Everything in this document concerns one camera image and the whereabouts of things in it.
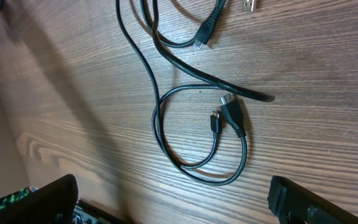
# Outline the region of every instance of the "usb cable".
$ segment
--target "usb cable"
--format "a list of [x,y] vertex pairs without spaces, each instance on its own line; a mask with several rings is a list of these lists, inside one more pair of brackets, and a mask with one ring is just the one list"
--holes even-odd
[[[150,81],[152,82],[152,86],[154,89],[154,97],[155,97],[155,108],[152,115],[152,130],[154,134],[154,138],[161,148],[162,152],[168,157],[169,161],[183,174],[188,176],[189,178],[201,182],[207,185],[213,186],[222,186],[226,184],[230,184],[231,182],[235,181],[240,175],[242,170],[244,169],[247,161],[247,141],[246,141],[246,132],[244,127],[244,115],[242,113],[239,101],[237,98],[233,96],[241,95],[244,97],[248,97],[251,99],[259,100],[259,101],[266,101],[270,102],[274,100],[273,96],[270,96],[265,93],[257,92],[254,90],[249,90],[232,83],[226,82],[219,78],[216,78],[210,74],[197,70],[196,68],[191,67],[190,65],[182,62],[179,58],[172,55],[164,46],[167,47],[187,47],[193,44],[200,45],[206,44],[213,32],[213,29],[216,26],[216,23],[221,15],[221,11],[223,9],[224,3],[226,1],[217,0],[216,7],[208,19],[201,25],[199,31],[195,35],[195,37],[187,42],[177,44],[168,39],[166,39],[163,35],[158,32],[158,22],[159,22],[159,14],[158,14],[158,6],[157,0],[153,0],[153,13],[154,13],[154,21],[150,18],[149,10],[146,6],[145,0],[140,0],[140,5],[142,8],[142,13],[145,19],[145,23],[147,27],[151,30],[151,35],[153,37],[154,45],[156,46],[157,50],[161,53],[163,57],[165,57],[169,62],[171,62],[174,66],[179,68],[180,70],[186,72],[187,74],[198,78],[208,84],[203,85],[183,85],[178,86],[166,94],[164,94],[160,98],[160,93],[158,90],[157,81],[155,79],[154,73],[147,62],[146,58],[143,56],[142,52],[136,46],[135,42],[129,36],[128,32],[124,27],[124,23],[121,17],[121,10],[120,10],[120,1],[116,0],[116,14],[117,14],[117,21],[119,27],[121,28],[122,33],[124,34],[125,38],[128,40],[131,47],[135,50],[135,53],[139,56],[140,60],[142,61],[147,73],[150,77]],[[170,150],[167,140],[165,138],[163,132],[163,121],[162,121],[162,107],[163,102],[173,94],[182,91],[182,90],[200,90],[200,89],[213,89],[213,90],[227,90],[230,94],[221,98],[222,106],[221,106],[221,113],[224,116],[224,119],[228,124],[232,126],[237,137],[240,139],[242,144],[242,156],[239,167],[237,168],[236,172],[226,180],[209,180],[198,177],[197,175],[191,174],[189,171],[197,169],[205,165],[209,162],[218,148],[218,141],[219,135],[221,133],[221,117],[217,111],[214,111],[211,115],[211,130],[213,131],[214,142],[212,146],[212,150],[209,155],[204,158],[202,161],[197,162],[195,164],[187,164],[182,162],[177,158],[177,156]]]

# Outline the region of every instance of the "wooden surface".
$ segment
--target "wooden surface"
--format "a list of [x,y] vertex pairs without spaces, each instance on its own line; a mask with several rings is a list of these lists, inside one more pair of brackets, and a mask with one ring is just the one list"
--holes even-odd
[[[160,30],[177,41],[194,35],[214,6],[160,2]],[[200,83],[158,54],[138,23],[138,1],[122,1],[122,11],[162,93]],[[231,185],[193,182],[157,147],[152,87],[113,1],[8,1],[0,14],[0,94],[31,184],[75,174],[82,197],[142,223],[278,223],[266,198],[272,176],[282,175],[358,215],[358,1],[259,0],[248,14],[242,1],[228,0],[209,47],[172,52],[276,96],[243,99],[249,161]],[[188,91],[167,105],[165,132],[186,160],[210,150],[209,115],[224,94]],[[225,128],[203,171],[233,172],[240,145]]]

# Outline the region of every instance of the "cable connector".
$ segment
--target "cable connector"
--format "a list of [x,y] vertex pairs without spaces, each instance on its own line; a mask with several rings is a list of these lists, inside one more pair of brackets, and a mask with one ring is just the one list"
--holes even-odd
[[215,134],[222,132],[222,119],[221,115],[217,111],[212,111],[211,118],[211,130]]
[[196,33],[196,41],[194,46],[198,49],[201,49],[204,45],[206,45],[209,39],[212,36],[212,33],[215,30],[216,24],[218,23],[219,18],[221,17],[221,13],[223,11],[223,6],[226,1],[215,6],[212,13],[208,16],[208,18],[201,24],[200,28]]
[[221,111],[227,124],[233,127],[237,137],[241,138],[246,135],[244,128],[244,115],[240,103],[230,93],[221,98]]

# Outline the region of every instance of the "wood grain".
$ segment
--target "wood grain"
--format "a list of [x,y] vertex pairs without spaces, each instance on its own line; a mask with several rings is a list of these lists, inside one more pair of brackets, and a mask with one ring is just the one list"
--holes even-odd
[[[162,93],[200,83],[155,50],[138,1],[124,23]],[[213,1],[160,1],[160,31],[182,41]],[[209,47],[172,49],[189,64],[276,96],[243,99],[250,153],[224,187],[178,173],[151,131],[152,86],[118,28],[112,1],[7,1],[0,14],[0,94],[31,184],[75,174],[82,197],[142,223],[278,223],[268,210],[282,175],[358,215],[358,1],[259,0],[258,12],[227,1]],[[170,145],[188,161],[207,155],[211,110],[224,91],[175,95],[166,111]],[[232,172],[240,142],[224,130],[203,171]]]

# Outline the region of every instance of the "wooden table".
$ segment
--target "wooden table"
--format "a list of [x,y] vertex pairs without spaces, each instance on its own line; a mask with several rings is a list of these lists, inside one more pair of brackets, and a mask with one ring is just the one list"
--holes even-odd
[[[278,223],[268,210],[282,175],[358,216],[358,1],[259,0],[256,13],[227,0],[201,50],[172,49],[190,65],[275,95],[243,100],[249,161],[224,187],[180,174],[154,141],[152,86],[118,28],[114,1],[12,0],[0,14],[0,94],[32,185],[72,173],[80,196],[142,223]],[[124,23],[160,91],[202,83],[155,49],[139,2]],[[160,1],[160,31],[194,35],[214,1]],[[186,91],[166,107],[170,145],[187,161],[210,150],[209,115],[225,91]],[[224,129],[203,169],[229,174],[241,143]]]

